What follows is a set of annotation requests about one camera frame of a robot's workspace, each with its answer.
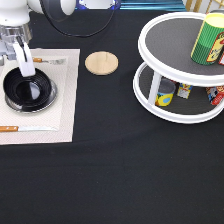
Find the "fork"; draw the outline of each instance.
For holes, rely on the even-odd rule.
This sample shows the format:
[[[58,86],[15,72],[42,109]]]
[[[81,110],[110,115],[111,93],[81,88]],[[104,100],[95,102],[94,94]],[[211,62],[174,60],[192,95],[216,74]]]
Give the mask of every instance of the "fork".
[[[62,65],[65,64],[66,59],[58,59],[58,60],[43,60],[42,58],[33,58],[33,62],[38,62],[38,63],[49,63],[52,65]]]

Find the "wooden coaster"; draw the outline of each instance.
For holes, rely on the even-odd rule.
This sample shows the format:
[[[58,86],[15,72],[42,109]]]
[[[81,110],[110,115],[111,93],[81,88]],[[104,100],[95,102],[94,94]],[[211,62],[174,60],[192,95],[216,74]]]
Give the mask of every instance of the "wooden coaster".
[[[108,75],[118,67],[118,59],[115,55],[100,51],[90,54],[85,61],[88,71],[95,75]]]

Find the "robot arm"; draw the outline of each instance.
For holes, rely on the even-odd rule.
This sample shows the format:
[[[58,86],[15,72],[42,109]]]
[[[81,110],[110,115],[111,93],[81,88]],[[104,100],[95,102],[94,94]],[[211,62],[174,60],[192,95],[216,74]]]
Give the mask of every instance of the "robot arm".
[[[44,3],[48,15],[56,21],[71,15],[76,4],[75,0],[0,0],[0,55],[17,60],[23,76],[35,75],[28,47],[32,39],[28,7],[42,13],[40,1]]]

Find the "cable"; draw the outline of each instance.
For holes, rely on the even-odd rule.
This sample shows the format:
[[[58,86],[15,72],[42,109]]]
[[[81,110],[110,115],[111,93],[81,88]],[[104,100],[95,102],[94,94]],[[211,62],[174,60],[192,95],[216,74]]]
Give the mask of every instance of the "cable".
[[[101,28],[100,30],[94,32],[94,33],[91,33],[91,34],[87,34],[87,35],[79,35],[79,34],[70,34],[70,33],[65,33],[63,31],[61,31],[59,28],[57,28],[53,22],[51,21],[50,17],[48,16],[48,13],[45,9],[45,6],[44,6],[44,3],[43,3],[43,0],[40,0],[40,5],[41,5],[41,8],[42,8],[42,11],[45,15],[45,17],[47,18],[48,22],[51,24],[51,26],[56,29],[59,33],[61,33],[62,35],[65,35],[65,36],[69,36],[69,37],[80,37],[80,38],[87,38],[87,37],[92,37],[98,33],[100,33],[101,31],[103,31],[107,26],[108,24],[110,23],[111,19],[113,18],[113,15],[114,15],[114,11],[115,11],[115,8],[116,8],[116,5],[117,5],[117,0],[115,0],[115,4],[114,4],[114,9],[113,9],[113,12],[110,16],[110,19],[108,20],[108,22],[103,26],[103,28]]]

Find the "shelf pole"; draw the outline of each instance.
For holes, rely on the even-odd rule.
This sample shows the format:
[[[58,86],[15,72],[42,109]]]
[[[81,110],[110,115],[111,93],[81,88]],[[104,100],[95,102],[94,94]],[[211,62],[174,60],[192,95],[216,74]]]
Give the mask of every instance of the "shelf pole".
[[[156,96],[158,93],[161,78],[162,78],[162,76],[159,73],[154,71],[154,76],[152,79],[152,85],[151,85],[151,89],[149,92],[149,98],[148,98],[148,104],[150,104],[150,105],[155,105]]]

